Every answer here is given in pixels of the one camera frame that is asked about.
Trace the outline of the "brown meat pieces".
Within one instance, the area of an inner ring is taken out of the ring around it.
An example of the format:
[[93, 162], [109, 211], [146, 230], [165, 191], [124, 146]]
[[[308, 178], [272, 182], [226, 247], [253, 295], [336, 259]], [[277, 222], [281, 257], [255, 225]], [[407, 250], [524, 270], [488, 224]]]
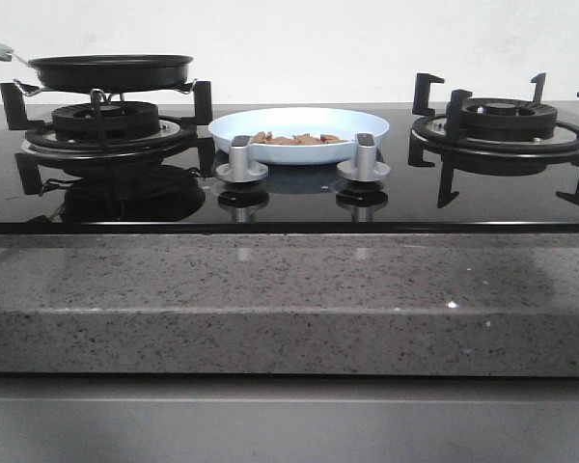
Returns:
[[272, 132], [258, 132], [253, 138], [254, 144], [274, 146], [318, 146], [346, 143], [346, 139], [333, 134], [320, 134], [313, 136], [311, 133], [292, 135], [290, 137], [275, 136]]

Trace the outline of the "light blue plate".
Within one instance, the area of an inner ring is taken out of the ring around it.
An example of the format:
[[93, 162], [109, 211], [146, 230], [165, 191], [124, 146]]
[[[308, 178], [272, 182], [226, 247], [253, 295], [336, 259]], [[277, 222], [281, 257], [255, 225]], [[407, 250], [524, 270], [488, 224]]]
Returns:
[[227, 152], [236, 136], [251, 138], [250, 153], [263, 164], [323, 165], [356, 154], [356, 135], [369, 133], [380, 146], [389, 130], [382, 118], [358, 111], [288, 107], [243, 111], [208, 125], [215, 145]]

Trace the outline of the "black frying pan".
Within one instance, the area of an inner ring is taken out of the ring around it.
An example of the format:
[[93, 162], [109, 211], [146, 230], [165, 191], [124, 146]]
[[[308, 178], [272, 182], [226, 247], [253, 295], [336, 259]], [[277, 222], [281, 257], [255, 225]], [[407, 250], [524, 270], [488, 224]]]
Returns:
[[41, 86], [23, 86], [24, 92], [106, 94], [177, 89], [187, 80], [193, 58], [185, 55], [82, 55], [24, 61]]

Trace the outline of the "left silver stove knob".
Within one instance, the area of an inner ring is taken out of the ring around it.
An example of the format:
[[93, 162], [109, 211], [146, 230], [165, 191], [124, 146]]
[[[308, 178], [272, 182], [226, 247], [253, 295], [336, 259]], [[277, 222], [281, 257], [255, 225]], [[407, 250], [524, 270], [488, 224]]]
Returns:
[[216, 176], [230, 183], [247, 183], [267, 177], [268, 167], [258, 162], [250, 151], [252, 137], [235, 136], [230, 144], [228, 162], [216, 168]]

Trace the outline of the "silver stove knob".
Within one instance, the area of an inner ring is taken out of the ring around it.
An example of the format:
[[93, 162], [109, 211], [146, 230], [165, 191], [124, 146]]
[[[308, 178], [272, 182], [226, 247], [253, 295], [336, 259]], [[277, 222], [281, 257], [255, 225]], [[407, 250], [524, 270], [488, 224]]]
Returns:
[[228, 162], [216, 168], [216, 176], [230, 183], [247, 183], [267, 177], [268, 167], [258, 162], [250, 151], [252, 137], [235, 136], [230, 144]]
[[377, 160], [378, 148], [370, 133], [358, 133], [356, 144], [355, 156], [337, 165], [340, 177], [357, 182], [374, 182], [390, 175], [391, 168]]

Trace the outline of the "right silver stove knob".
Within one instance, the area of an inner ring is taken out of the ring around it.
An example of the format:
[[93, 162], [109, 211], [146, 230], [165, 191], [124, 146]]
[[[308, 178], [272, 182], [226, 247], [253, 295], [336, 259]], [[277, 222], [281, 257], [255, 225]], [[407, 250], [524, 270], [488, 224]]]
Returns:
[[337, 165], [340, 177], [357, 182], [374, 182], [390, 175], [391, 168], [377, 160], [378, 148], [370, 133], [358, 133], [356, 144], [355, 156]]

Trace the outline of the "black glass gas cooktop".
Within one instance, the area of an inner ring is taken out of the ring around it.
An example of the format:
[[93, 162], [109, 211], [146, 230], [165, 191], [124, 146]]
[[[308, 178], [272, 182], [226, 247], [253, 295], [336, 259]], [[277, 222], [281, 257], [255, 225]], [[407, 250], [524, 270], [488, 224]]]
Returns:
[[206, 133], [165, 159], [69, 165], [24, 151], [0, 107], [0, 233], [579, 232], [579, 157], [509, 162], [412, 147], [406, 108], [372, 112], [390, 125], [383, 181], [273, 166], [234, 186], [214, 176], [227, 157]]

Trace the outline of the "right burner with black grate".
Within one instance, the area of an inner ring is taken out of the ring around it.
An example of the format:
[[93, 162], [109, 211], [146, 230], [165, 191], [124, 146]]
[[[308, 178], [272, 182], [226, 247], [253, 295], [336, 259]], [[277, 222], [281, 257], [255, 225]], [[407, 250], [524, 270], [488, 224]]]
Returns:
[[569, 159], [579, 156], [579, 126], [559, 120], [558, 109], [542, 101], [544, 72], [531, 79], [530, 100], [474, 97], [469, 91], [452, 91], [445, 111], [429, 106], [430, 87], [445, 80], [418, 73], [415, 80], [408, 163], [431, 166], [424, 150], [490, 159]]

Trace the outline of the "burner with black grate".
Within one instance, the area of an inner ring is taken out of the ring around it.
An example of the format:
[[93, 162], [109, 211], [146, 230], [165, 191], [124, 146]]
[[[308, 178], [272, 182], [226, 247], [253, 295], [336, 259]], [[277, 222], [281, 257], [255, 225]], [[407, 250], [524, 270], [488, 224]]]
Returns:
[[23, 130], [22, 149], [56, 160], [105, 160], [159, 155], [184, 150], [198, 139], [197, 127], [212, 121], [211, 84], [187, 83], [180, 90], [194, 96], [194, 114], [169, 117], [143, 101], [113, 101], [100, 89], [90, 91], [90, 101], [59, 107], [51, 120], [30, 120], [24, 97], [40, 91], [19, 81], [2, 83], [0, 91], [10, 130]]
[[431, 166], [424, 150], [490, 159], [569, 159], [579, 156], [579, 126], [559, 120], [558, 109], [542, 101], [544, 72], [531, 79], [530, 100], [474, 97], [469, 91], [452, 91], [445, 111], [429, 106], [430, 87], [445, 80], [418, 73], [415, 80], [408, 163]]

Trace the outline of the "left burner with black grate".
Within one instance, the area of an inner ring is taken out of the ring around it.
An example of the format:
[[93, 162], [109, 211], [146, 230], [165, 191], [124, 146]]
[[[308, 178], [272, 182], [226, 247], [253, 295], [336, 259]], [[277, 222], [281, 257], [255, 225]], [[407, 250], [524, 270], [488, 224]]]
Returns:
[[105, 160], [159, 155], [184, 150], [198, 139], [197, 127], [212, 121], [211, 84], [187, 83], [180, 90], [194, 96], [194, 114], [169, 117], [143, 101], [113, 101], [100, 89], [90, 91], [90, 101], [59, 107], [51, 120], [30, 120], [24, 97], [40, 91], [19, 81], [2, 83], [0, 91], [10, 130], [23, 130], [22, 149], [56, 160]]

